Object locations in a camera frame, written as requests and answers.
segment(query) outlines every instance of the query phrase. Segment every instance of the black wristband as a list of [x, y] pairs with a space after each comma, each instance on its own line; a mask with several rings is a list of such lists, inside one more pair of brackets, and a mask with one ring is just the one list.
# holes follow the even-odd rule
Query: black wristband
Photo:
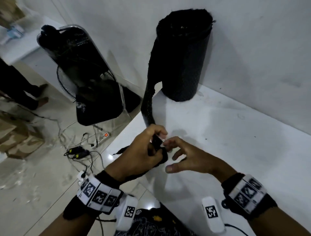
[[277, 207], [277, 203], [272, 199], [269, 194], [266, 194], [261, 201], [258, 203], [256, 208], [248, 214], [242, 207], [238, 205], [229, 194], [234, 189], [234, 187], [243, 179], [245, 175], [242, 173], [236, 173], [235, 175], [229, 177], [222, 183], [222, 188], [224, 189], [225, 200], [223, 201], [227, 208], [229, 208], [233, 213], [243, 216], [247, 220], [252, 220], [257, 218], [259, 215], [264, 213], [271, 207]]
[[[106, 171], [102, 171], [98, 175], [95, 175], [95, 178], [98, 179], [101, 183], [115, 189], [118, 189], [122, 184], [121, 182], [115, 180], [109, 174], [107, 174]], [[72, 220], [83, 215], [84, 213], [87, 213], [90, 216], [96, 218], [102, 212], [87, 207], [80, 201], [80, 199], [77, 196], [74, 196], [74, 198], [66, 206], [63, 213], [63, 218], [67, 220]]]

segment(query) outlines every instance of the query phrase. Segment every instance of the roll of black material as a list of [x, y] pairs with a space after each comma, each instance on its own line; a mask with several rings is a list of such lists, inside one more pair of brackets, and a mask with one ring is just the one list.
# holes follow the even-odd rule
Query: roll of black material
[[155, 124], [152, 97], [162, 81], [162, 92], [174, 101], [187, 101], [197, 91], [213, 17], [205, 9], [171, 12], [160, 20], [148, 68], [141, 112], [147, 126]]

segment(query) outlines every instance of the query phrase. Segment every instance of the qr code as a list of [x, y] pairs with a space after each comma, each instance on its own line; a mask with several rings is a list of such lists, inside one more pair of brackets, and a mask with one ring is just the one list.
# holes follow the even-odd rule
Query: qr code
[[95, 193], [95, 195], [94, 195], [92, 201], [93, 201], [93, 202], [96, 202], [96, 203], [98, 203], [98, 204], [101, 205], [101, 204], [104, 202], [106, 196], [107, 196], [107, 193], [104, 193], [104, 192], [98, 190], [98, 191]]
[[206, 210], [206, 213], [207, 213], [207, 216], [209, 219], [218, 217], [218, 214], [217, 214], [217, 211], [216, 211], [216, 208], [214, 205], [213, 206], [206, 206], [205, 210]]
[[234, 201], [236, 201], [242, 208], [246, 207], [246, 205], [249, 203], [249, 199], [245, 197], [242, 193], [239, 193], [234, 198]]
[[88, 184], [88, 182], [89, 182], [89, 179], [86, 179], [86, 180], [83, 182], [83, 184], [81, 185], [81, 190], [84, 189], [84, 187]]
[[249, 184], [252, 185], [253, 187], [255, 187], [256, 189], [260, 190], [261, 189], [261, 184], [258, 183], [255, 179], [251, 178], [249, 180]]
[[134, 215], [134, 211], [135, 211], [135, 207], [132, 207], [132, 206], [128, 206], [127, 208], [126, 208], [126, 211], [125, 211], [125, 217], [130, 217], [130, 218], [132, 218], [133, 217], [133, 215]]
[[104, 206], [113, 206], [116, 199], [117, 199], [116, 196], [109, 195], [104, 203]]
[[92, 195], [92, 193], [93, 193], [94, 190], [95, 190], [95, 186], [94, 186], [93, 184], [89, 183], [89, 184], [87, 185], [87, 187], [85, 188], [85, 190], [83, 191], [83, 193], [84, 193], [86, 196], [90, 197], [90, 196]]
[[257, 193], [257, 191], [249, 184], [245, 184], [245, 186], [241, 189], [241, 192], [244, 193], [249, 199], [254, 197], [254, 195]]

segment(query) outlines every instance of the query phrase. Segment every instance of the person's right hand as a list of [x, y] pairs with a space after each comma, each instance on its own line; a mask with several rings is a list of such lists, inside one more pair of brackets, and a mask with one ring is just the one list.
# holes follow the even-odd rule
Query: person's right hand
[[179, 137], [172, 137], [164, 141], [163, 145], [166, 147], [167, 151], [171, 151], [176, 147], [180, 148], [172, 157], [174, 161], [181, 155], [186, 155], [180, 162], [168, 165], [165, 168], [167, 173], [177, 173], [184, 170], [209, 173], [214, 175], [221, 183], [236, 173], [236, 171], [223, 160], [204, 152]]

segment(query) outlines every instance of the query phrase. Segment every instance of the tile floor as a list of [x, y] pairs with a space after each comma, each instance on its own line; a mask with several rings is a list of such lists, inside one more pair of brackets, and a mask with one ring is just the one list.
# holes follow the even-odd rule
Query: tile floor
[[[32, 71], [25, 64], [19, 62], [15, 67], [32, 84], [40, 85], [45, 80]], [[35, 112], [40, 116], [58, 119], [61, 129], [69, 127], [63, 132], [66, 139], [64, 145], [79, 143], [85, 132], [94, 134], [93, 127], [85, 127], [76, 122], [75, 104], [71, 103], [54, 87], [49, 86], [45, 95], [50, 101]], [[74, 197], [78, 188], [76, 175], [77, 170], [85, 167], [77, 162], [70, 163], [63, 156], [64, 145], [58, 141], [58, 126], [56, 122], [34, 117], [27, 111], [22, 110], [13, 103], [0, 100], [1, 110], [24, 117], [35, 122], [33, 125], [39, 127], [43, 133], [46, 143], [37, 151], [27, 157], [27, 161], [8, 158], [0, 163], [0, 186], [6, 184], [6, 188], [0, 190], [0, 228], [2, 235], [39, 235], [58, 215], [60, 215], [68, 202]], [[131, 118], [138, 114], [140, 108], [135, 109]], [[114, 138], [130, 122], [130, 118], [121, 114], [118, 118], [99, 124], [105, 132], [111, 136], [96, 151], [102, 152]], [[89, 143], [94, 142], [94, 136], [90, 137]], [[87, 143], [82, 143], [84, 148], [90, 150]], [[99, 162], [98, 155], [93, 156], [95, 162]], [[84, 160], [87, 166], [91, 164], [90, 159]], [[102, 170], [101, 165], [94, 164], [94, 173]], [[139, 207], [149, 209], [158, 207], [159, 202], [146, 190], [138, 180], [133, 180], [120, 187], [124, 192], [131, 193], [139, 199]], [[115, 223], [103, 223], [104, 234], [113, 235]], [[95, 222], [91, 231], [92, 235], [101, 235], [99, 222]]]

